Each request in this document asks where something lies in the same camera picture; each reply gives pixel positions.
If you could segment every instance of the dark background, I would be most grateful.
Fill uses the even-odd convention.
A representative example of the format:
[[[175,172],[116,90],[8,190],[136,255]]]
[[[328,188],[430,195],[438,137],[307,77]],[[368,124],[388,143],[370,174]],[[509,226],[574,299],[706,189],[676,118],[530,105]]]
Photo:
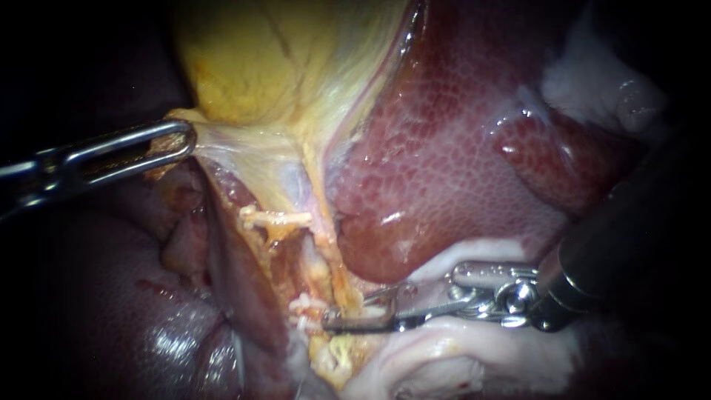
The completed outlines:
[[[159,119],[171,108],[191,105],[187,89],[178,84],[181,76],[166,34],[164,4],[129,0],[13,7],[0,27],[0,164],[47,147]],[[687,50],[687,45],[697,48],[706,44],[696,44],[703,37],[692,32],[697,27],[689,17],[694,10],[682,3],[600,1],[598,11],[598,25],[621,57],[648,73],[671,95],[668,116],[682,127],[681,134],[697,136],[687,111],[691,87],[699,82],[690,67],[697,64],[698,56]],[[703,362],[700,352],[704,341],[694,350],[679,347],[695,336],[691,334],[695,320],[706,313],[696,313],[694,308],[695,293],[703,292],[698,287],[705,281],[707,268],[700,245],[703,234],[695,232],[699,227],[706,230],[707,213],[696,206],[698,197],[690,189],[701,186],[696,184],[702,181],[696,161],[690,157],[688,203],[678,210],[668,245],[650,249],[656,260],[650,267],[654,272],[630,282],[631,287],[643,288],[631,290],[625,302],[618,304],[619,312],[632,316],[637,329],[661,331],[676,340],[671,350],[640,360],[648,363],[650,370],[630,376],[631,388],[640,390],[636,394],[682,394],[694,381],[696,368],[689,358]],[[37,266],[51,262],[42,258],[43,248],[51,245],[46,242],[51,232],[44,231],[44,222],[70,210],[57,204],[0,225],[9,333],[6,362],[13,368],[10,378],[30,374],[53,389],[71,388],[75,382],[67,381],[61,371],[61,352],[46,345],[45,339],[55,335],[53,326],[62,322],[45,315],[41,306],[32,306],[43,296],[41,288],[33,284],[42,274]],[[627,301],[630,297],[636,297],[635,301]],[[61,338],[49,342],[56,344]],[[618,394],[629,394],[632,389]]]

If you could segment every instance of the metal instrument jaw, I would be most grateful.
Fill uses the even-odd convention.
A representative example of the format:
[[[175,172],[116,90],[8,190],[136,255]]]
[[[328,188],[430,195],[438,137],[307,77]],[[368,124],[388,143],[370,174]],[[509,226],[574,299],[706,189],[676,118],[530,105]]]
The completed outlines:
[[[520,263],[463,261],[441,279],[403,282],[364,299],[364,315],[327,310],[322,327],[334,333],[383,333],[413,329],[438,316],[494,321],[503,327],[528,325],[538,299],[537,271]]]
[[[166,136],[175,146],[147,152],[153,139]],[[1,187],[12,196],[0,204],[0,221],[28,208],[181,161],[195,145],[192,125],[168,119],[37,152],[30,160],[0,167]]]

